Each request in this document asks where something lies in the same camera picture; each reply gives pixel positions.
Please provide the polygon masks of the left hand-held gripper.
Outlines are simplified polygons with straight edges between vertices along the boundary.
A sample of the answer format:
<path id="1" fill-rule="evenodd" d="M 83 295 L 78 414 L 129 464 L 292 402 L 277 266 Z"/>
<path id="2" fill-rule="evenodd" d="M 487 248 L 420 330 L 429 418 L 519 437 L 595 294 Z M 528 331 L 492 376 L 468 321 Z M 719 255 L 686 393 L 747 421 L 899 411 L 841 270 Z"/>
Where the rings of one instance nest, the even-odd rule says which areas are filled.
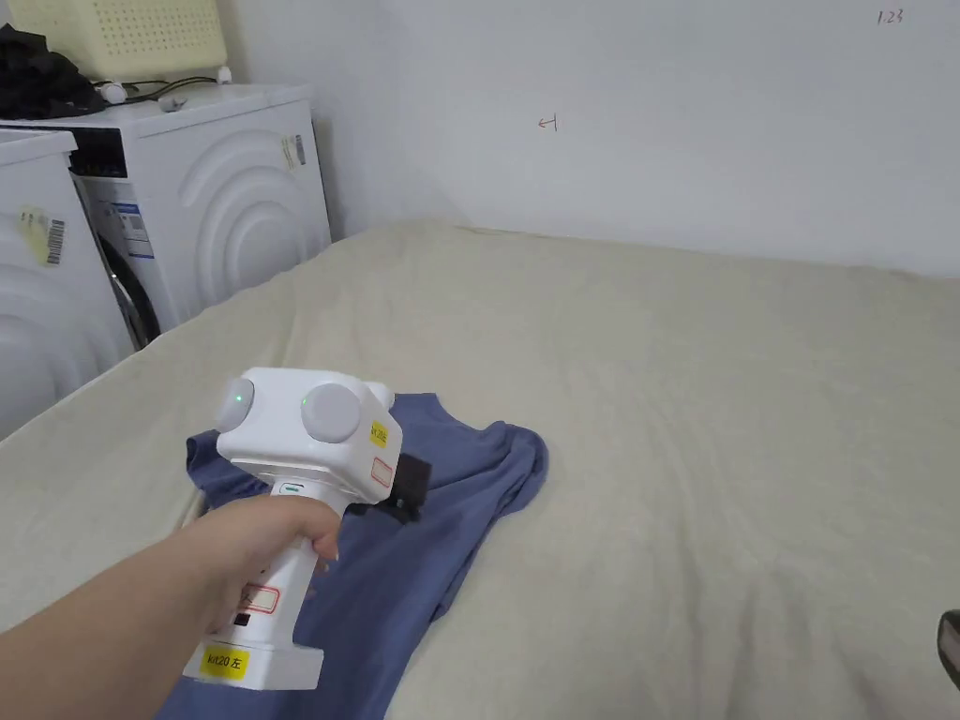
<path id="1" fill-rule="evenodd" d="M 394 393 L 327 370 L 254 367 L 231 384 L 217 452 L 275 496 L 307 497 L 336 515 L 369 508 L 421 517 L 430 468 L 402 452 Z M 298 539 L 244 586 L 232 622 L 206 637 L 186 677 L 248 690 L 311 690 L 323 652 L 293 631 L 317 554 Z"/>

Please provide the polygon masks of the person's left hand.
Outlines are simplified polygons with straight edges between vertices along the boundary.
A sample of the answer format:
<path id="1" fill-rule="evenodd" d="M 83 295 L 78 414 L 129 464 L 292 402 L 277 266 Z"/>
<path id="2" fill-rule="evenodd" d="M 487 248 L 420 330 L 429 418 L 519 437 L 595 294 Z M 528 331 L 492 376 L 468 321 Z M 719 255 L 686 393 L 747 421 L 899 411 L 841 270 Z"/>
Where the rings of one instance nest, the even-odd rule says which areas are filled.
<path id="1" fill-rule="evenodd" d="M 326 504 L 294 496 L 258 496 L 232 502 L 188 525 L 181 535 L 187 555 L 210 583 L 211 609 L 204 631 L 226 627 L 243 588 L 287 549 L 307 542 L 313 570 L 338 557 L 341 518 Z"/>

